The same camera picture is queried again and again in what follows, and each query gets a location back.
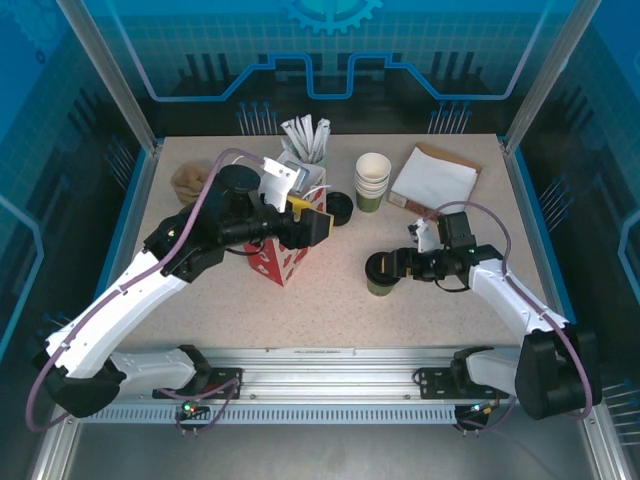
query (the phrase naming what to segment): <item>beige work surface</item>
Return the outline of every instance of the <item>beige work surface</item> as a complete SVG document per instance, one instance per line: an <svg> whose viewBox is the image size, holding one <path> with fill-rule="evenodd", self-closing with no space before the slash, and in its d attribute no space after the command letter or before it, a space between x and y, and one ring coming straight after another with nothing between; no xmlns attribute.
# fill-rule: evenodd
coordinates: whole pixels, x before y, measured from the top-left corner
<svg viewBox="0 0 640 480"><path fill-rule="evenodd" d="M329 143L328 183L355 203L354 168L360 155L378 152L393 164L392 181L416 142L467 157L483 166L472 200L492 209L513 238L512 270L542 295L538 273L495 135L335 135ZM211 161L238 147L277 158L278 137L167 138L153 180L138 246L165 217L181 208L169 179L187 160ZM484 213L467 208L479 244L502 251L505 240ZM375 252L413 244L407 225L416 215L386 199L373 214L354 209L351 221L314 247L286 287L251 270L231 254L160 305L125 340L126 346L193 343L210 347L404 347L514 344L515 338L472 292L445 293L434 284L402 280L383 298L366 287L364 264ZM458 285L457 280L445 285Z"/></svg>

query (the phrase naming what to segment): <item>metal post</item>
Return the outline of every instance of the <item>metal post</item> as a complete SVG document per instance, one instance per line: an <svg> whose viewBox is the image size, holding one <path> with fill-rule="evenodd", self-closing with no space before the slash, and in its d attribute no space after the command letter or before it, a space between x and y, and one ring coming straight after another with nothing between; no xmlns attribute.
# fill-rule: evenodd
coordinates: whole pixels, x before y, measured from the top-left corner
<svg viewBox="0 0 640 480"><path fill-rule="evenodd" d="M82 0L57 2L138 142L155 153L156 137L87 7Z"/></svg>
<svg viewBox="0 0 640 480"><path fill-rule="evenodd" d="M600 2L601 0L578 0L573 8L505 135L507 154L515 151L520 145Z"/></svg>

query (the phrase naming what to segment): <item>lid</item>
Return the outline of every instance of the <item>lid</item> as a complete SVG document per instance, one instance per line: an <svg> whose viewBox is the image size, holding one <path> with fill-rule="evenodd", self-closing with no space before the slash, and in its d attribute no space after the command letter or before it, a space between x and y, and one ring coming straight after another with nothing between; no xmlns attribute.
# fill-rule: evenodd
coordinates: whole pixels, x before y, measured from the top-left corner
<svg viewBox="0 0 640 480"><path fill-rule="evenodd" d="M353 202L342 192L327 194L327 213L333 215L333 225L339 227L351 220Z"/></svg>
<svg viewBox="0 0 640 480"><path fill-rule="evenodd" d="M387 275L380 271L382 267L382 259L387 254L388 252L374 253L369 257L364 266L364 272L367 274L369 281L375 283L379 287L391 287L400 281L399 278L393 278L391 275Z"/></svg>

